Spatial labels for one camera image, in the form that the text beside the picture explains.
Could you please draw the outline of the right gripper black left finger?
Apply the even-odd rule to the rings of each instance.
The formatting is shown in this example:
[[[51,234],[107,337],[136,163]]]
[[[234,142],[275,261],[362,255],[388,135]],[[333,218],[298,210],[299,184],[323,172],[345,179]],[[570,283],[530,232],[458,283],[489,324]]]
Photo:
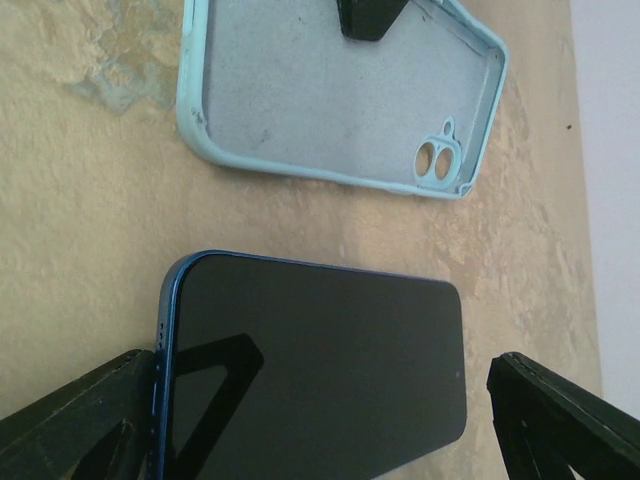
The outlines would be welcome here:
[[[1,421],[3,479],[137,479],[154,353],[130,350]]]

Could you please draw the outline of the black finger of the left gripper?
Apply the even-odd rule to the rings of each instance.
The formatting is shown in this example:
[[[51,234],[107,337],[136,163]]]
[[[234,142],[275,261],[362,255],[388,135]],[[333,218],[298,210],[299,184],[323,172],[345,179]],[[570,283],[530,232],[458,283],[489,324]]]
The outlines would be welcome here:
[[[380,41],[408,0],[337,0],[342,34],[359,41]]]

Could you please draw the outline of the light blue phone case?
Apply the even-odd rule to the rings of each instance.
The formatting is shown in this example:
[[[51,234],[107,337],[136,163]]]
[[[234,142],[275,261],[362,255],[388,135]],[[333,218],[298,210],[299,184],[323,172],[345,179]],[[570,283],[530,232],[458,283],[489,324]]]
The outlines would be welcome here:
[[[188,1],[179,132],[231,168],[456,200],[479,175],[509,63],[456,1],[407,1],[377,40],[363,1]]]

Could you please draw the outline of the black smartphone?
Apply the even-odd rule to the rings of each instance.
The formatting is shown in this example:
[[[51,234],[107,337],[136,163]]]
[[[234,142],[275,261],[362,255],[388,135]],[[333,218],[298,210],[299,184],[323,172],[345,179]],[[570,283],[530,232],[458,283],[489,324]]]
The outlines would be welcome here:
[[[449,282],[220,250],[160,293],[150,479],[372,479],[457,441]]]

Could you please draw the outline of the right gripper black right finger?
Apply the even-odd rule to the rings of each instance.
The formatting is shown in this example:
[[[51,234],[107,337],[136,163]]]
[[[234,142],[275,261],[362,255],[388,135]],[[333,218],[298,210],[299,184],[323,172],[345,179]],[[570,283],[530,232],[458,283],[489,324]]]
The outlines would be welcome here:
[[[637,479],[639,421],[529,357],[508,352],[487,379],[511,479]]]

